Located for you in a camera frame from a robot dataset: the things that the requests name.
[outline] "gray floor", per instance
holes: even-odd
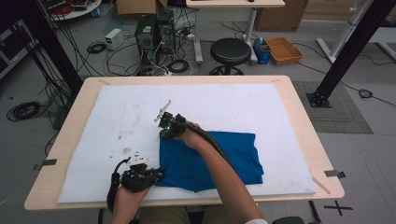
[[[245,28],[245,23],[237,23]],[[71,32],[80,48],[81,54],[87,56],[85,48],[94,41],[104,41],[104,36],[113,28],[121,28],[125,35],[134,33],[135,22],[120,21],[116,16],[107,14],[98,19],[89,15],[71,20],[68,23]],[[331,44],[341,33],[344,24],[328,21],[303,21],[295,33],[264,33],[254,32],[265,38],[286,36],[295,43],[305,44],[321,51],[315,40],[322,37]],[[75,62],[74,51],[62,36],[58,35]],[[202,24],[202,39],[216,40],[224,36],[234,36],[233,31],[218,22]],[[300,63],[315,67],[323,72],[328,71],[331,64],[318,56],[312,49],[296,45],[304,53]],[[197,70],[193,66],[193,75],[204,75],[215,66],[210,59],[208,49],[210,43],[203,43],[205,62]],[[128,67],[138,60],[136,46],[128,47],[112,58],[117,65]],[[185,47],[188,60],[193,61],[191,44]],[[361,54],[369,55],[377,63],[392,63],[392,59],[376,44],[368,44]],[[90,55],[88,62],[101,73],[105,54]],[[271,76],[287,75],[294,81],[321,81],[324,74],[307,69],[297,63],[276,66],[241,65],[246,75]],[[343,80],[356,89],[367,89],[376,97],[396,103],[396,64],[377,66],[368,58],[359,57],[346,73]],[[89,76],[83,68],[79,74]],[[34,62],[23,59],[7,76],[0,80],[0,139],[1,139],[1,182],[0,182],[0,223],[95,223],[97,209],[30,212],[23,207],[24,201],[33,186],[38,171],[33,170],[37,163],[45,158],[44,148],[56,133],[51,128],[48,118],[37,118],[25,121],[11,122],[6,119],[6,113],[15,105],[39,101],[44,104],[47,96],[40,93],[45,87],[45,80]],[[335,205],[334,201],[315,201],[318,213],[323,223],[396,223],[396,107],[376,99],[361,99],[359,95],[346,89],[370,125],[374,134],[342,134],[318,133],[332,165],[338,171],[344,171],[346,178],[341,179],[346,195],[338,200],[340,206],[352,207],[353,210],[343,210],[340,216],[337,210],[325,209],[324,205]],[[271,223],[280,217],[299,216],[305,223],[314,222],[308,202],[273,202],[260,203],[260,209]],[[106,213],[106,222],[110,218]]]

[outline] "orange basket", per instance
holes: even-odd
[[[264,39],[264,41],[270,47],[276,65],[295,63],[304,56],[286,37]]]

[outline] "person's arm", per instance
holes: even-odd
[[[113,218],[111,224],[128,224],[137,212],[142,199],[148,194],[149,189],[132,193],[124,187],[117,190],[114,200]]]
[[[224,207],[236,223],[247,223],[255,218],[263,218],[242,180],[212,145],[188,129],[179,138],[203,157]]]

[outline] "floor mat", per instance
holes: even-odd
[[[293,82],[317,133],[373,133],[344,86],[338,85],[329,98],[331,108],[311,107],[306,97],[319,82]]]

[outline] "folded fabric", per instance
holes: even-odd
[[[254,133],[208,132],[221,146],[245,185],[262,184],[264,171],[254,147]],[[160,165],[164,178],[160,187],[177,187],[195,192],[215,189],[205,161],[181,140],[161,139]]]

